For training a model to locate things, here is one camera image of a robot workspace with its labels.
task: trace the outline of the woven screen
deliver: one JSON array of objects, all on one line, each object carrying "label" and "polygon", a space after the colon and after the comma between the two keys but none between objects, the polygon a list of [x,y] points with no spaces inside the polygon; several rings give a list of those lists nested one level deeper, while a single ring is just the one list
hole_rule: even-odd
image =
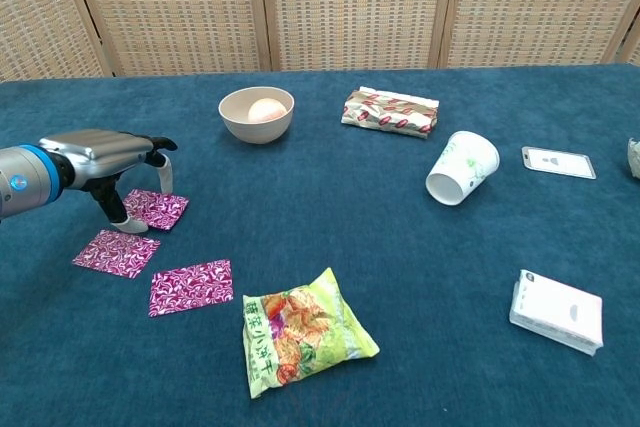
[{"label": "woven screen", "polygon": [[640,65],[640,43],[636,45],[636,50],[631,54],[629,61],[633,64]]},{"label": "woven screen", "polygon": [[628,28],[628,25],[619,24],[629,2],[457,0],[456,5],[456,0],[453,0],[447,14],[444,58],[441,56],[440,65],[591,64],[609,61]]},{"label": "woven screen", "polygon": [[640,11],[622,46],[619,60],[640,65]]},{"label": "woven screen", "polygon": [[105,75],[92,45],[97,36],[79,7],[74,0],[0,0],[0,81]]},{"label": "woven screen", "polygon": [[427,67],[437,0],[266,0],[274,68]]},{"label": "woven screen", "polygon": [[269,61],[262,0],[88,3],[121,75],[256,71]]}]

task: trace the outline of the red patterned wrapping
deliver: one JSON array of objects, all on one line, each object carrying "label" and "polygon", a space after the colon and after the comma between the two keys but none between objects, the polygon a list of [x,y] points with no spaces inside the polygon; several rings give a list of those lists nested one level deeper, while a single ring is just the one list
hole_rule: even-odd
[{"label": "red patterned wrapping", "polygon": [[436,100],[420,99],[424,102],[417,103],[406,100],[408,96],[399,95],[404,97],[401,99],[367,90],[356,90],[349,96],[343,124],[426,138],[438,122]]},{"label": "red patterned wrapping", "polygon": [[145,222],[149,227],[171,230],[187,208],[189,199],[133,189],[122,202],[134,219]]},{"label": "red patterned wrapping", "polygon": [[233,281],[229,260],[156,272],[151,280],[149,317],[230,300],[233,300]]},{"label": "red patterned wrapping", "polygon": [[80,267],[134,279],[142,272],[159,245],[158,240],[101,230],[73,259],[73,263]]}]

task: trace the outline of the wrapped package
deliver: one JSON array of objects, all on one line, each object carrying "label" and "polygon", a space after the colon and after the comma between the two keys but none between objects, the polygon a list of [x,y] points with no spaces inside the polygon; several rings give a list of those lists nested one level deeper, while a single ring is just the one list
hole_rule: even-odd
[{"label": "wrapped package", "polygon": [[437,100],[360,87],[345,102],[342,123],[426,138],[438,122]]},{"label": "wrapped package", "polygon": [[380,349],[342,298],[328,268],[310,285],[243,296],[244,353],[251,398]]}]

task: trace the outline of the green snack bag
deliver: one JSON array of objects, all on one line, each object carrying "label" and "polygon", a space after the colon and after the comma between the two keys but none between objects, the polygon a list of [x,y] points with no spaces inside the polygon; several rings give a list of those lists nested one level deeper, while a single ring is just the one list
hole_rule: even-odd
[{"label": "green snack bag", "polygon": [[243,296],[244,354],[251,398],[380,349],[340,294],[331,268],[310,285]]}]

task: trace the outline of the white paper cup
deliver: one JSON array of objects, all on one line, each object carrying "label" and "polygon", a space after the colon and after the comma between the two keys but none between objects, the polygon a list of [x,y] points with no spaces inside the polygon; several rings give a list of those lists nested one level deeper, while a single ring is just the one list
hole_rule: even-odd
[{"label": "white paper cup", "polygon": [[455,132],[427,176],[427,191],[442,204],[458,205],[499,165],[491,142],[473,132]]}]

